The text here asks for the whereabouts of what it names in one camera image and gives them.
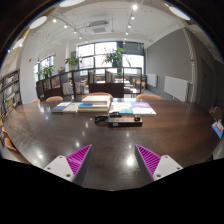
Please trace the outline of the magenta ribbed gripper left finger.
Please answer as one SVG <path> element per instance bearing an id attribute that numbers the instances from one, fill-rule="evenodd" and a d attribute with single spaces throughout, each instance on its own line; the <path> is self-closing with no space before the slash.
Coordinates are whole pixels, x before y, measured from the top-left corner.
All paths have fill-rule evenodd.
<path id="1" fill-rule="evenodd" d="M 92 145 L 89 144 L 68 156 L 59 155 L 44 170 L 81 186 L 91 153 Z"/>

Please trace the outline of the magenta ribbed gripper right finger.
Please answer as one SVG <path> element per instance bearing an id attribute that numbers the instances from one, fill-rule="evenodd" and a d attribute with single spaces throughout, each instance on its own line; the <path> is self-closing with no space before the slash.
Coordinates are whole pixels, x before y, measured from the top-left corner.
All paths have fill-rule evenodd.
<path id="1" fill-rule="evenodd" d="M 146 184 L 182 169 L 182 166 L 169 155 L 160 156 L 138 144 L 135 145 L 135 156 Z"/>

